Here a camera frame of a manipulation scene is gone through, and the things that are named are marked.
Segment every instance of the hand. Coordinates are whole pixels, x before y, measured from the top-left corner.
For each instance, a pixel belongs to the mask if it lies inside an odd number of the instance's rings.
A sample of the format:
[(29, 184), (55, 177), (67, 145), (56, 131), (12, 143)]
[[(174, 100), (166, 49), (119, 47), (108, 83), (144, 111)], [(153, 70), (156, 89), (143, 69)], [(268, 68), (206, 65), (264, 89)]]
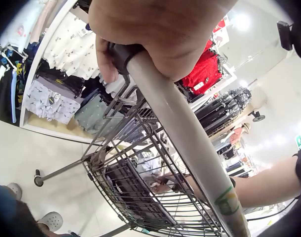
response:
[(172, 80), (188, 75), (213, 28), (236, 0), (93, 0), (89, 24), (97, 34), (97, 61), (106, 82), (117, 79), (107, 41), (141, 44)]
[(168, 185), (166, 185), (165, 183), (163, 183), (163, 180), (167, 177), (167, 176), (170, 176), (172, 175), (172, 173), (167, 173), (163, 176), (159, 176), (157, 178), (157, 183), (159, 183), (159, 185), (157, 186), (154, 186), (151, 189), (151, 191), (153, 191), (154, 193), (166, 193), (166, 192), (169, 192), (171, 190), (171, 188), (169, 188)]

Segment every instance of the floor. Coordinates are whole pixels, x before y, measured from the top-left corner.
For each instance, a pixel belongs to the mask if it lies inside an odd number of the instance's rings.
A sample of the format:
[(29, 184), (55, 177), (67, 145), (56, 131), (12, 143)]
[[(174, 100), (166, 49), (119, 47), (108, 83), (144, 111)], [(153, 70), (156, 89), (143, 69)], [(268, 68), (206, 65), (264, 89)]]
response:
[[(106, 234), (123, 225), (86, 175), (82, 165), (35, 186), (35, 169), (49, 174), (80, 159), (87, 144), (49, 137), (0, 121), (0, 184), (18, 183), (22, 201), (37, 220), (50, 211), (63, 217), (58, 234), (71, 230), (82, 237)], [(126, 230), (122, 236), (144, 236)]]

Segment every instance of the shopping cart handle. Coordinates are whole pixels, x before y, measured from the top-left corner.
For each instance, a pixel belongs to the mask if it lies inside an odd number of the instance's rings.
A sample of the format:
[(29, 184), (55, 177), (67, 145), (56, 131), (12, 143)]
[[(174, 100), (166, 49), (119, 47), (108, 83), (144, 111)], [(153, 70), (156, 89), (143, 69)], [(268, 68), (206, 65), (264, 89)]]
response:
[(138, 44), (109, 44), (119, 72), (133, 78), (202, 194), (229, 236), (249, 237), (234, 187), (202, 125), (172, 80), (162, 75)]
[(133, 56), (143, 50), (145, 50), (145, 48), (141, 44), (123, 45), (108, 43), (108, 53), (113, 58), (113, 64), (121, 75), (129, 74), (127, 71), (127, 63)]

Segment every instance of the shopping cart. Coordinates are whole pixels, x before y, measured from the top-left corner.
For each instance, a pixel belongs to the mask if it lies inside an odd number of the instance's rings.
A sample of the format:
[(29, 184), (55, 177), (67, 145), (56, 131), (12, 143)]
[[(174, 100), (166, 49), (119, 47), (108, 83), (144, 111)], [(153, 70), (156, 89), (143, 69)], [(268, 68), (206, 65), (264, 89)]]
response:
[[(45, 177), (37, 171), (34, 183), (42, 186), (46, 179), (83, 164), (118, 217), (135, 231), (151, 236), (250, 236), (233, 186), (173, 82), (139, 46), (112, 44), (110, 51), (125, 84), (104, 112), (103, 126), (81, 159)], [(127, 93), (128, 72), (138, 87)], [(137, 101), (129, 100), (133, 93)], [(131, 108), (97, 141), (124, 105)], [(94, 144), (98, 148), (89, 154)]]

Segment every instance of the green exit sign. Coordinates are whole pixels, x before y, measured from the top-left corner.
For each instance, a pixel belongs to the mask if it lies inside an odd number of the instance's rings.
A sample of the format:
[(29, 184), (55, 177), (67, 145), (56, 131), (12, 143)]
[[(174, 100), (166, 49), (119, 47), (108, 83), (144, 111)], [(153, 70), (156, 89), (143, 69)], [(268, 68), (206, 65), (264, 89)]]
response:
[(296, 142), (297, 149), (300, 150), (301, 149), (301, 135), (297, 135), (295, 137), (295, 142)]

